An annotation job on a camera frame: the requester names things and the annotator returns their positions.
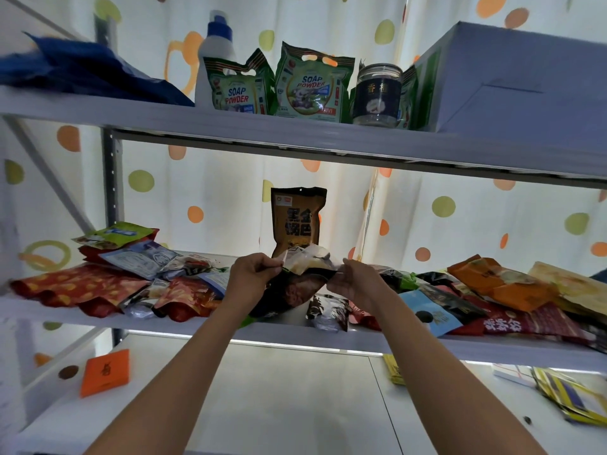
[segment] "glass jar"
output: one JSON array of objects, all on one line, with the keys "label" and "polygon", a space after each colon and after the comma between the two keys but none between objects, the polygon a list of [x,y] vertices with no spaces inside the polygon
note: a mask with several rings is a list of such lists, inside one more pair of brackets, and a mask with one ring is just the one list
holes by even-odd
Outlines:
[{"label": "glass jar", "polygon": [[360,70],[352,108],[353,123],[395,127],[401,86],[402,70],[393,64],[371,64]]}]

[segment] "forearm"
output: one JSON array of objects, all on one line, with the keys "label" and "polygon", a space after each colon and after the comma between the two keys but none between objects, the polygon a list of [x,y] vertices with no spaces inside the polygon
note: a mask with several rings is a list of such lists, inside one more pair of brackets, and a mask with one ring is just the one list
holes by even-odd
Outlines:
[{"label": "forearm", "polygon": [[86,454],[183,454],[225,349],[246,314],[238,303],[224,300]]},{"label": "forearm", "polygon": [[377,320],[440,455],[546,455],[517,418],[388,287]]}]

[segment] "orange card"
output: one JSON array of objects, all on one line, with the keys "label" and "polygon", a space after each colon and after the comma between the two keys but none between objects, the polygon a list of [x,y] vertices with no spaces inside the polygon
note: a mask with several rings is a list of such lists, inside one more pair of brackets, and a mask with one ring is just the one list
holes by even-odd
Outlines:
[{"label": "orange card", "polygon": [[128,349],[91,358],[86,362],[80,397],[126,385],[130,372]]}]

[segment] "white table surface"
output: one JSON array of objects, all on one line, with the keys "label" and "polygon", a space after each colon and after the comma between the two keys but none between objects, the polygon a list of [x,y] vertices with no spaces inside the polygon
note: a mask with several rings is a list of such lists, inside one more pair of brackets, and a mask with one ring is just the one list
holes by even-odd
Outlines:
[{"label": "white table surface", "polygon": [[[84,399],[80,383],[17,436],[22,451],[80,454],[184,345],[129,335],[131,382]],[[368,357],[231,344],[189,453],[400,454]]]},{"label": "white table surface", "polygon": [[[372,357],[370,361],[402,452],[435,455],[407,388],[391,383],[383,358]],[[521,421],[525,416],[531,418],[532,424],[525,423],[525,427],[549,455],[598,455],[607,452],[607,428],[569,423],[557,407],[537,390],[494,376],[489,365],[467,366]],[[574,378],[607,395],[607,383],[601,376],[574,374]],[[474,428],[470,429],[470,435],[474,436]]]}]

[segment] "human hand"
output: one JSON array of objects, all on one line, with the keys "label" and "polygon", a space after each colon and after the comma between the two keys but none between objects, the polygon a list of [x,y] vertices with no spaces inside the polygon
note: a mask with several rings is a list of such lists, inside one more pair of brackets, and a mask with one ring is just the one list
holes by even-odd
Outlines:
[{"label": "human hand", "polygon": [[373,267],[356,260],[345,258],[342,271],[331,278],[327,289],[352,300],[360,309],[376,315],[376,300],[381,298],[381,293],[386,289],[390,290],[388,284],[383,282]]},{"label": "human hand", "polygon": [[282,270],[282,260],[264,253],[252,253],[236,259],[230,269],[230,279],[224,300],[229,298],[247,308],[247,313],[262,298],[270,279]]}]

